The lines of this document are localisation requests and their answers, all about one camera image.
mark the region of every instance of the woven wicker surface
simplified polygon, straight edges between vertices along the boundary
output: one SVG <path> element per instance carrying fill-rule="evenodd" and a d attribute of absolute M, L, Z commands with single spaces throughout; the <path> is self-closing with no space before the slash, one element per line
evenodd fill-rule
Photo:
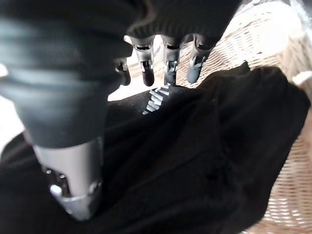
<path fill-rule="evenodd" d="M 202 69 L 199 82 L 189 84 L 185 77 L 189 64 L 190 47 L 182 50 L 177 73 L 177 84 L 194 88 L 208 74 L 239 66 L 248 61 L 253 69 L 257 66 L 278 66 L 291 81 L 301 71 L 312 70 L 312 50 L 307 45 L 304 32 L 292 27 L 285 33 L 279 27 L 281 17 L 293 17 L 287 6 L 274 4 L 249 10 L 236 16 L 221 41 L 212 51 Z M 275 28 L 273 35 L 268 29 Z M 284 37 L 282 50 L 268 49 L 266 43 L 274 41 L 275 35 Z M 163 65 L 155 58 L 155 76 L 163 80 Z M 292 146 L 269 200 L 264 218 L 244 231 L 245 234 L 310 234 L 312 233 L 312 154 L 301 137 Z"/>

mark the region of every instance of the robotic finger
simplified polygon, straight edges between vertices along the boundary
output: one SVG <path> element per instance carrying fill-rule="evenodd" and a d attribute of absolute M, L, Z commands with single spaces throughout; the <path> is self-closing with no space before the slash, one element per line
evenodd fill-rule
<path fill-rule="evenodd" d="M 141 66 L 143 82 L 146 86 L 152 86 L 155 81 L 153 71 L 154 36 L 145 39 L 131 37 L 131 41 L 133 43 L 133 47 L 136 51 L 136 55 Z"/>

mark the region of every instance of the prosthetic hand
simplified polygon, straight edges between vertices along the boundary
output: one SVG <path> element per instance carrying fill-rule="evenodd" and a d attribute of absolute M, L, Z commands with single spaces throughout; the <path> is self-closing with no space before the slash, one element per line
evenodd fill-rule
<path fill-rule="evenodd" d="M 0 93 L 25 126 L 51 194 L 76 220 L 88 220 L 101 198 L 107 97 L 130 83 L 132 46 L 143 81 L 154 82 L 153 39 L 164 41 L 164 79 L 175 84 L 179 51 L 193 37 L 187 79 L 202 65 L 241 0 L 2 0 Z"/>

